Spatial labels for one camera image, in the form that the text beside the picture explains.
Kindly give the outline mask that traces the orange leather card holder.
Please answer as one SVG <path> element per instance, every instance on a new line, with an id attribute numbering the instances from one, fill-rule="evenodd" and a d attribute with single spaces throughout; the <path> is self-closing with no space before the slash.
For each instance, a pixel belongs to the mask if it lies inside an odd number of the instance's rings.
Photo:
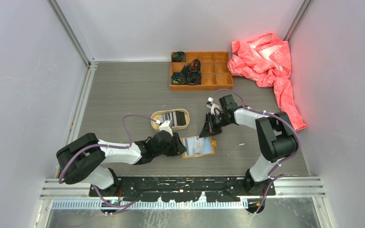
<path id="1" fill-rule="evenodd" d="M 186 152 L 182 154 L 183 159 L 214 155 L 216 153 L 217 142 L 212 137 L 199 138 L 193 136 L 182 138 L 181 142 L 186 148 Z"/>

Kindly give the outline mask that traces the beige oval card tray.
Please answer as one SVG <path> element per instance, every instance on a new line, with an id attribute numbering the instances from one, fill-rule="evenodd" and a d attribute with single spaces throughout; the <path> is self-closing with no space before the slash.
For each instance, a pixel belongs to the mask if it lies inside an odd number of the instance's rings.
<path id="1" fill-rule="evenodd" d="M 189 113 L 186 109 L 172 109 L 166 111 L 157 111 L 151 115 L 151 118 L 155 120 L 152 122 L 152 128 L 156 131 L 160 131 L 160 125 L 157 123 L 163 123 L 165 121 L 171 122 L 171 129 L 173 131 L 185 130 L 190 123 Z"/>

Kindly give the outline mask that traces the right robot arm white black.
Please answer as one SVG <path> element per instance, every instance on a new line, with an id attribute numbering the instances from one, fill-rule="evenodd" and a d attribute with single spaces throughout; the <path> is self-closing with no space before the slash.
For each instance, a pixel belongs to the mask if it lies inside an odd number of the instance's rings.
<path id="1" fill-rule="evenodd" d="M 208 98 L 206 106 L 210 112 L 206 114 L 199 137 L 218 135 L 230 124 L 255 129 L 261 155 L 246 171 L 243 188 L 250 195 L 257 195 L 280 162 L 299 151 L 298 135 L 285 112 L 271 114 L 239 106 L 231 95 L 223 96 L 219 102 L 215 104 L 212 97 Z"/>

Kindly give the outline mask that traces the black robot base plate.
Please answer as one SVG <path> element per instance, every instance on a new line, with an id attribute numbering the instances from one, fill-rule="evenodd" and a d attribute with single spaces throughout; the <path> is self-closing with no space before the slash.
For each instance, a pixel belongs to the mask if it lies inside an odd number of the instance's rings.
<path id="1" fill-rule="evenodd" d="M 125 201 L 142 202 L 196 202 L 204 195 L 206 202 L 236 202 L 241 197 L 274 196 L 274 186 L 264 182 L 251 189 L 245 186 L 244 177 L 210 176 L 210 177 L 119 177 L 115 185 L 95 191 L 90 188 L 89 196 L 114 197 Z"/>

